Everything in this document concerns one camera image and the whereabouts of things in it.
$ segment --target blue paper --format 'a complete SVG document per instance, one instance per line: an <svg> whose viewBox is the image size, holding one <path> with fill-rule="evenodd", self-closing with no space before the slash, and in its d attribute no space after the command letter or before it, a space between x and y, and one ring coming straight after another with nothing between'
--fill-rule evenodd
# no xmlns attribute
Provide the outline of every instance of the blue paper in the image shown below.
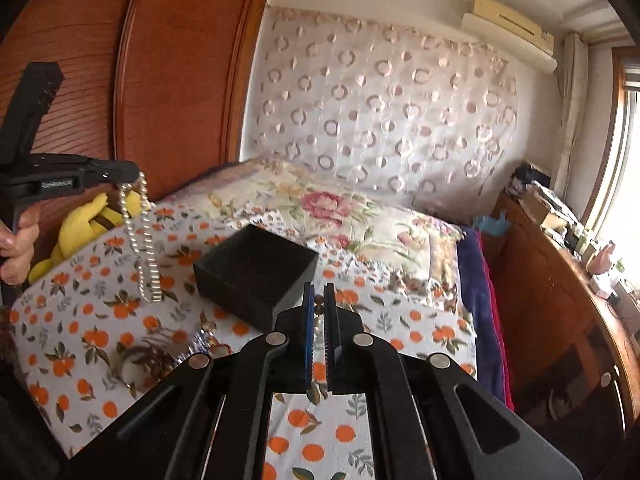
<svg viewBox="0 0 640 480"><path fill-rule="evenodd" d="M504 211L500 212L500 218L497 220L490 216L474 218L474 228L492 236L503 236L509 227L511 227L511 222L506 219Z"/></svg>

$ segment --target black box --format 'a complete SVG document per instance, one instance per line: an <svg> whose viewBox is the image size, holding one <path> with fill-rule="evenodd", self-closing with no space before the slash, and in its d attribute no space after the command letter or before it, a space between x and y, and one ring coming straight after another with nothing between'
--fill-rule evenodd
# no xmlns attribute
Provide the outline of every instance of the black box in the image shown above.
<svg viewBox="0 0 640 480"><path fill-rule="evenodd" d="M318 253L252 224L193 264L201 296L270 332L312 282Z"/></svg>
<svg viewBox="0 0 640 480"><path fill-rule="evenodd" d="M529 184L533 180L537 180L544 187L551 186L551 177L530 162L524 161L521 163L511 176L519 178L523 184Z"/></svg>

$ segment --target white curtain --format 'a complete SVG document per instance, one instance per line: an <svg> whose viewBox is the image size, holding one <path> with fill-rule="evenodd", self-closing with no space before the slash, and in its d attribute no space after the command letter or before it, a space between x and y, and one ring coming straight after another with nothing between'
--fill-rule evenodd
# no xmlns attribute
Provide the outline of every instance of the white curtain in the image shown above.
<svg viewBox="0 0 640 480"><path fill-rule="evenodd" d="M587 101L587 79L589 75L589 54L587 45L576 33L564 40L564 82L562 85L562 125L558 135L560 162L553 188L560 198L564 198L569 175L571 151L576 134L582 125Z"/></svg>
<svg viewBox="0 0 640 480"><path fill-rule="evenodd" d="M246 158L280 154L461 220L482 211L483 186L504 185L494 169L517 134L516 71L482 44L286 7L267 9L262 30Z"/></svg>

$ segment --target window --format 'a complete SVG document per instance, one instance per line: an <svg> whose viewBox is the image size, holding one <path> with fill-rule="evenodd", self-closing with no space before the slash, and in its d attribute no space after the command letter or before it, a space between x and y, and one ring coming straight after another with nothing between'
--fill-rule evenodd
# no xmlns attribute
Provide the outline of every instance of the window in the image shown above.
<svg viewBox="0 0 640 480"><path fill-rule="evenodd" d="M585 224L616 243L626 276L640 286L640 54L613 49L614 107L609 138Z"/></svg>
<svg viewBox="0 0 640 480"><path fill-rule="evenodd" d="M640 121L636 118L637 91L625 91L620 149L612 176L610 200L602 218L598 238L616 243L626 275L640 286Z"/></svg>

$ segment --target wooden dresser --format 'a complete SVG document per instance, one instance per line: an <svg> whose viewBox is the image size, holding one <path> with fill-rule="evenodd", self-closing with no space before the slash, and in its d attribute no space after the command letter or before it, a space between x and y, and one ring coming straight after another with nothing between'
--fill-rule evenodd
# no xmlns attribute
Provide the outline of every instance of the wooden dresser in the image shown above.
<svg viewBox="0 0 640 480"><path fill-rule="evenodd" d="M526 412L552 388L575 390L579 383L586 394L609 372L619 375L631 427L640 415L640 368L615 310L590 291L586 272L569 252L505 194L493 216L501 211L513 225L490 267L516 411Z"/></svg>

